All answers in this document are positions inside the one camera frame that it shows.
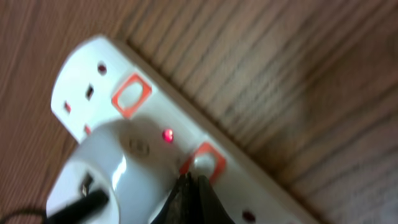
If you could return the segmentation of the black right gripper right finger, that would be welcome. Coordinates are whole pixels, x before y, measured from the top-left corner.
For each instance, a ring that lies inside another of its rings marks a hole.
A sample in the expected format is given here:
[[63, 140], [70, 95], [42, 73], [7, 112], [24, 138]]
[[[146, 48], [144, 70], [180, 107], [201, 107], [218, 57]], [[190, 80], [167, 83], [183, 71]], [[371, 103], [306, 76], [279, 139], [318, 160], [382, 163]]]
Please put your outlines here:
[[234, 224], [218, 196], [216, 195], [210, 181], [204, 175], [197, 178], [198, 189], [198, 223], [202, 224]]

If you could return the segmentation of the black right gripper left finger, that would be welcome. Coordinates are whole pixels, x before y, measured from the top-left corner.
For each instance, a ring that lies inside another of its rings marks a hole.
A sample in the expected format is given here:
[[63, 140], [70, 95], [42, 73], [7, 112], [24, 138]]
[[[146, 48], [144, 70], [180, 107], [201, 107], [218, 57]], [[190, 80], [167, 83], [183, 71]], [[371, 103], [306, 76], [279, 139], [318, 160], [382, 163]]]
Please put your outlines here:
[[187, 224], [192, 214], [193, 190], [191, 173], [182, 174], [151, 224]]

